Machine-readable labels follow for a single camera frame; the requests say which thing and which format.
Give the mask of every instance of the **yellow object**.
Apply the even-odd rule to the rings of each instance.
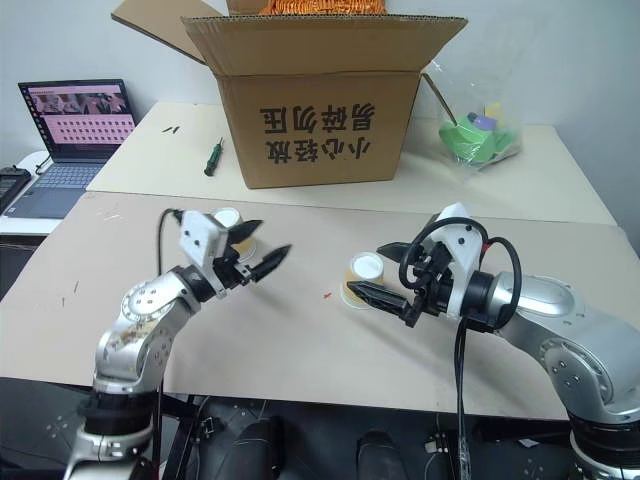
[[[269,0],[260,15],[386,14],[383,0]]]
[[[488,103],[485,105],[484,115],[486,117],[493,118],[498,122],[496,124],[496,128],[505,127],[504,113],[502,113],[502,104],[500,102]]]

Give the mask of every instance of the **box flap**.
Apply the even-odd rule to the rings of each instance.
[[[215,17],[220,12],[200,0],[125,0],[111,18],[205,63],[180,17]]]
[[[267,3],[267,0],[227,0],[227,8],[229,15],[257,15]]]
[[[466,24],[455,17],[276,15],[183,18],[218,76],[418,72]]]

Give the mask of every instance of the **black cable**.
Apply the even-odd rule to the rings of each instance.
[[[458,410],[458,462],[459,478],[470,478],[471,463],[467,445],[467,431],[464,423],[464,351],[467,339],[467,320],[463,318],[458,324],[456,332],[453,366],[456,379],[457,410]]]
[[[162,275],[162,232],[164,230],[164,221],[169,214],[176,215],[178,210],[167,208],[160,214],[158,221],[158,229],[156,231],[156,267],[158,276]],[[154,480],[160,478],[160,447],[162,442],[162,395],[164,393],[164,380],[160,382],[158,387],[158,398],[153,411],[153,448],[151,452],[151,465],[154,472]]]
[[[485,245],[489,241],[489,235],[487,234],[487,230],[484,228],[484,226],[480,222],[472,220],[471,218],[448,217],[448,218],[443,218],[441,220],[436,220],[435,222],[425,225],[422,231],[418,233],[416,238],[413,240],[413,242],[411,242],[411,245],[409,246],[409,248],[404,252],[404,255],[402,256],[402,260],[400,260],[400,267],[398,268],[398,273],[400,276],[400,282],[406,288],[415,290],[424,286],[425,284],[424,279],[422,280],[417,279],[417,280],[414,280],[413,282],[409,281],[407,277],[407,273],[409,271],[409,264],[415,260],[414,257],[415,257],[416,251],[418,247],[422,244],[422,242],[425,240],[425,238],[427,238],[429,235],[431,235],[433,232],[435,232],[439,228],[445,227],[447,225],[468,225],[470,227],[475,228],[480,233],[480,236],[482,237],[483,245]]]
[[[33,458],[40,458],[42,460],[49,460],[50,462],[57,463],[58,465],[62,465],[63,467],[67,466],[66,462],[63,462],[62,460],[58,460],[57,458],[47,457],[45,455],[38,455],[37,453],[25,452],[23,450],[18,450],[17,448],[7,447],[6,445],[0,445],[0,450],[1,449],[8,450],[10,452],[17,453],[19,455],[27,455],[27,456],[33,457]]]
[[[42,163],[40,163],[39,165],[36,165],[36,175],[41,175],[42,172],[40,171],[40,169],[51,159],[51,155],[49,155],[47,158],[45,158]]]
[[[156,231],[156,265],[158,276],[162,275],[162,230],[164,229],[164,221],[167,215],[175,213],[174,208],[167,208],[160,214],[160,220],[158,221],[158,229]]]
[[[516,313],[516,309],[518,308],[518,302],[520,302],[520,293],[522,292],[522,266],[520,265],[520,257],[518,256],[518,252],[515,247],[511,244],[509,240],[503,237],[492,237],[487,241],[487,249],[491,247],[494,243],[499,243],[504,247],[504,249],[509,254],[509,258],[511,259],[511,268],[513,270],[513,290],[511,292],[511,302],[507,305],[503,305],[500,308],[500,313],[498,314],[498,320],[495,329],[500,329],[504,327],[511,317]],[[484,259],[484,255],[486,250],[482,252],[480,255],[480,265],[482,265],[482,260]]]

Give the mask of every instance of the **table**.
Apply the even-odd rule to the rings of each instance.
[[[180,128],[163,133],[170,126]],[[207,177],[202,171],[220,137],[220,165]],[[446,158],[437,125],[414,118],[393,181],[250,190],[221,106],[159,102],[88,190],[385,212],[432,213],[463,202],[481,217],[616,224],[553,127],[525,126],[523,137],[520,155],[465,181]]]
[[[429,217],[420,213],[88,192],[0,304],[0,375],[90,384],[95,346],[123,294],[154,276],[159,213],[228,205],[265,220],[258,255],[294,247],[263,283],[203,306],[177,337],[167,391],[455,411],[455,325],[425,315],[409,329],[382,312],[349,308],[338,294],[354,253],[412,238]],[[479,220],[514,243],[527,273],[561,278],[592,306],[640,326],[639,260],[620,228]],[[184,259],[167,223],[169,267]],[[487,255],[487,271],[508,268],[506,255]],[[394,265],[385,261],[385,269],[386,284],[403,291]],[[468,413],[566,418],[542,369],[498,337],[471,332],[465,368]]]
[[[31,184],[38,179],[36,175],[36,165],[41,164],[47,157],[49,152],[34,152],[27,155],[16,166],[29,170],[31,173],[31,180],[20,191],[20,195],[11,202],[12,204],[20,198],[20,196],[26,192]],[[42,172],[53,164],[53,162],[47,162],[41,168]],[[7,217],[6,215],[0,215],[0,235],[27,235],[27,236],[43,236],[49,235],[58,225],[61,220],[54,218],[14,218]]]

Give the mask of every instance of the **green object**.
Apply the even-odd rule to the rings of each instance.
[[[458,125],[446,122],[439,133],[456,157],[473,165],[490,162],[516,139],[512,129],[481,130],[471,123],[468,116],[460,117]]]
[[[218,166],[218,160],[220,160],[220,154],[222,153],[222,138],[218,142],[218,144],[213,147],[213,152],[211,152],[211,156],[207,161],[207,166],[204,169],[204,174],[207,177],[213,177],[213,172]]]

